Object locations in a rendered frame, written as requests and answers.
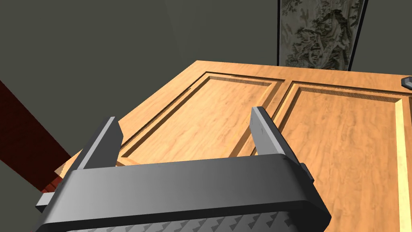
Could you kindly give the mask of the wooden panelled door leaf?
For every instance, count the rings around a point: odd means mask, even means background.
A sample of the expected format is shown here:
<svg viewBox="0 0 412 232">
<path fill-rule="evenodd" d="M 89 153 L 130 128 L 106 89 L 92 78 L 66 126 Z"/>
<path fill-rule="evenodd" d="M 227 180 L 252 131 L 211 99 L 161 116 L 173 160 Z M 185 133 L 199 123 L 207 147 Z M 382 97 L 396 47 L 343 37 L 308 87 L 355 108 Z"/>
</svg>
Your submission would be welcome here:
<svg viewBox="0 0 412 232">
<path fill-rule="evenodd" d="M 256 155 L 262 106 L 308 167 L 325 232 L 412 232 L 412 91 L 401 75 L 196 61 L 120 120 L 118 163 Z"/>
</svg>

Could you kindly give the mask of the framed landscape wall picture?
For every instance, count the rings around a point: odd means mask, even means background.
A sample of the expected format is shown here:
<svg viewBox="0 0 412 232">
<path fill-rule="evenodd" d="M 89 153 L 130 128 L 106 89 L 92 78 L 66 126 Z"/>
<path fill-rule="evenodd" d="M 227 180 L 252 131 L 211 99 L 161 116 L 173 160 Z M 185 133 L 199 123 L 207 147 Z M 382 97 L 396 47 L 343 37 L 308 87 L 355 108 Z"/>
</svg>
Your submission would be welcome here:
<svg viewBox="0 0 412 232">
<path fill-rule="evenodd" d="M 349 71 L 369 0 L 278 0 L 277 65 Z"/>
</svg>

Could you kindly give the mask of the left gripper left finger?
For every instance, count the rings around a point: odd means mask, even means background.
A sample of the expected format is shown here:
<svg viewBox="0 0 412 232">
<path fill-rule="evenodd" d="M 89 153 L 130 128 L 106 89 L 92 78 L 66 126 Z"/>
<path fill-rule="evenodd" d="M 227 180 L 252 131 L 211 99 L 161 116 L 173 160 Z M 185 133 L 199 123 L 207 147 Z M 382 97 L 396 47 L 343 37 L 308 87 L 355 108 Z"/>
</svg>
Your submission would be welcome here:
<svg viewBox="0 0 412 232">
<path fill-rule="evenodd" d="M 75 169 L 114 167 L 117 163 L 123 133 L 116 117 L 106 118 L 75 160 Z"/>
</svg>

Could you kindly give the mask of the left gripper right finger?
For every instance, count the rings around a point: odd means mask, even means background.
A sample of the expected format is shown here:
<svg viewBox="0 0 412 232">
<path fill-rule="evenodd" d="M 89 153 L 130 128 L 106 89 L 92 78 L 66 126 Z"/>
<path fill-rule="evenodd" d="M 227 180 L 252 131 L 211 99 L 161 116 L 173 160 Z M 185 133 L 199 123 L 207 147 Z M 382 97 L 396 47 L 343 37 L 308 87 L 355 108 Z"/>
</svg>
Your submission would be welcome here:
<svg viewBox="0 0 412 232">
<path fill-rule="evenodd" d="M 284 154 L 294 163 L 299 164 L 286 139 L 282 136 L 267 111 L 261 106 L 251 109 L 250 131 L 259 155 Z"/>
</svg>

